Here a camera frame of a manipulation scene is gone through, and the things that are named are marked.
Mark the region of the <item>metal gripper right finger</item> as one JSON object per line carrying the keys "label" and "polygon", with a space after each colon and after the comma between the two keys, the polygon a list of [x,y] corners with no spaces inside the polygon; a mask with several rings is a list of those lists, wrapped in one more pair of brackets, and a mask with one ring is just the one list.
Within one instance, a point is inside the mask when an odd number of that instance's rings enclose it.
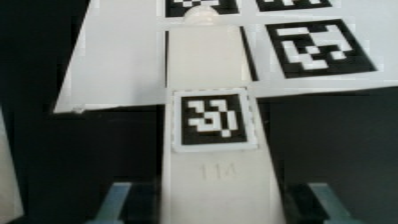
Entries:
{"label": "metal gripper right finger", "polygon": [[287,224],[366,224],[353,218],[326,183],[286,187]]}

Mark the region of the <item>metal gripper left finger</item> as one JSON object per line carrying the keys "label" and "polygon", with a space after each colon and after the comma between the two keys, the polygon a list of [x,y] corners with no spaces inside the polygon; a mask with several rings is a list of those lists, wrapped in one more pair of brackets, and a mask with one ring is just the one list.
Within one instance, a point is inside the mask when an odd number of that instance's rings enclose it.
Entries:
{"label": "metal gripper left finger", "polygon": [[129,189],[129,182],[115,182],[111,184],[97,214],[94,219],[88,221],[88,224],[124,224],[124,221],[119,219],[119,215],[122,211]]}

